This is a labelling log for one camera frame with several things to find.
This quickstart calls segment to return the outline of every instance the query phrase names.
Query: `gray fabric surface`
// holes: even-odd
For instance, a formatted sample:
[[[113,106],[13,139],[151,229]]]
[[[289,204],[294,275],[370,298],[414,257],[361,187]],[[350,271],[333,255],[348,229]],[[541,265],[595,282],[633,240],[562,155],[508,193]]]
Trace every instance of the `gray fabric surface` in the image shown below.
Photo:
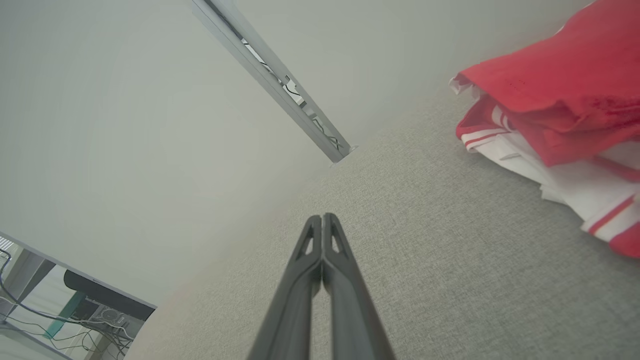
[[[160,306],[127,360],[245,357],[305,220],[327,211],[398,359],[637,357],[637,263],[466,153],[454,127],[469,104],[443,93],[312,181]],[[328,301],[314,299],[314,359],[330,359]]]

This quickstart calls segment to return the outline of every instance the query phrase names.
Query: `folded cloth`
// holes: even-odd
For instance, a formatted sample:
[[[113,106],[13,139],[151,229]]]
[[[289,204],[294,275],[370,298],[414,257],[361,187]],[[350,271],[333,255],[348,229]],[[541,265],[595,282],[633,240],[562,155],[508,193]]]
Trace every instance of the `folded cloth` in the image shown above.
[[[556,35],[453,81],[494,98],[547,166],[591,159],[640,140],[639,19],[638,0],[597,0]],[[629,167],[621,175],[640,179]]]
[[[456,134],[467,151],[480,152],[536,181],[543,199],[571,207],[584,221],[582,230],[620,254],[640,258],[640,184],[584,160],[547,167],[510,124],[495,100],[482,95],[458,124]]]

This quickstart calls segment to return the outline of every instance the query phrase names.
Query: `red cloth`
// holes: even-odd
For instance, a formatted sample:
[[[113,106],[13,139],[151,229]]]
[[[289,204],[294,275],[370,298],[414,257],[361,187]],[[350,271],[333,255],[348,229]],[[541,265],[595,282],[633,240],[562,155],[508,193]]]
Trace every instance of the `red cloth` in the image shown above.
[[[547,166],[640,140],[640,0],[598,0],[558,34],[456,80],[493,97]]]

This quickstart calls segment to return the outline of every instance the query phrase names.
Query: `white wall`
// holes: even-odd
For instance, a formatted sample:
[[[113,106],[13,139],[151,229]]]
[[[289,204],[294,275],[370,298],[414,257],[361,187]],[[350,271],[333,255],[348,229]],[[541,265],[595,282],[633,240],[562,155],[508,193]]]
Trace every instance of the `white wall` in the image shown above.
[[[189,1],[4,1],[0,49],[0,232],[147,302],[330,164]]]
[[[458,71],[554,34],[592,2],[236,1],[352,144],[410,111]]]

